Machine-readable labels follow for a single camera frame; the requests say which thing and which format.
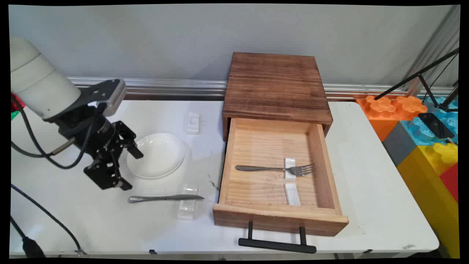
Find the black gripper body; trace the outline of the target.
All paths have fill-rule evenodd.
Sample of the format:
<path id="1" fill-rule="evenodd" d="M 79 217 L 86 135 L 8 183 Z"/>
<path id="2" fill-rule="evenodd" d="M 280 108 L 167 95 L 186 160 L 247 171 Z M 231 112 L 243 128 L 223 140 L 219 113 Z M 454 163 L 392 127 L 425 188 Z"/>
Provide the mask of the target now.
<path id="1" fill-rule="evenodd" d="M 88 138 L 85 153 L 93 160 L 111 162 L 111 152 L 117 157 L 122 153 L 121 144 L 117 143 L 118 133 L 102 114 L 95 116 L 96 110 L 74 110 L 57 119 L 59 134 L 66 139 L 75 138 L 75 145 L 81 149 L 84 145 L 91 122 L 93 127 Z"/>

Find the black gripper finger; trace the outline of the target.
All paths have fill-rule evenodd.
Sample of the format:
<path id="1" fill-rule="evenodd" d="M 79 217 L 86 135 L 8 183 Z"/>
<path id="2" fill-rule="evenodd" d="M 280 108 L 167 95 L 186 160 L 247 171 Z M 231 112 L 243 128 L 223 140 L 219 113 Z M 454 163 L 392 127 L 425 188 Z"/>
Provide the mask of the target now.
<path id="1" fill-rule="evenodd" d="M 144 157 L 144 154 L 136 145 L 136 134 L 122 121 L 113 122 L 112 125 L 116 134 L 112 143 L 119 146 L 121 149 L 127 149 L 129 154 L 131 154 L 135 159 L 141 159 Z"/>
<path id="2" fill-rule="evenodd" d="M 102 190 L 120 188 L 124 191 L 131 190 L 132 184 L 124 179 L 119 170 L 119 162 L 95 160 L 84 168 L 84 173 Z"/>

